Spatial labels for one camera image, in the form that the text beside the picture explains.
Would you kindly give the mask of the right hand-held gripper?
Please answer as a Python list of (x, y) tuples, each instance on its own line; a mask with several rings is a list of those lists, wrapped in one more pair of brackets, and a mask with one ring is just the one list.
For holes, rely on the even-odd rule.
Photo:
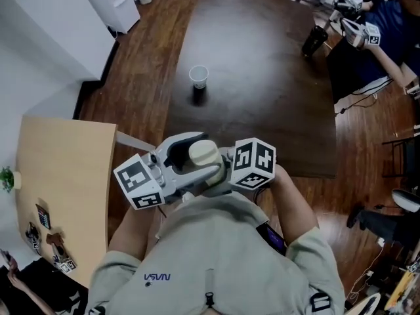
[(226, 166), (222, 183), (205, 189), (203, 196), (222, 196), (232, 190), (256, 190), (275, 177), (276, 148), (258, 138), (237, 140), (232, 147), (219, 148)]

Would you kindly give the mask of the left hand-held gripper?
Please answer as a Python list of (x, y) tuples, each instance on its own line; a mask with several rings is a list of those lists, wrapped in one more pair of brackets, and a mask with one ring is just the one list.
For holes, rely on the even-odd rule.
[(193, 143), (206, 140), (204, 132), (185, 132), (166, 138), (155, 150), (129, 158), (114, 169), (114, 175), (125, 197), (136, 210), (170, 204), (181, 191), (196, 186), (216, 175), (220, 163), (200, 166), (189, 173), (181, 173), (190, 159)]

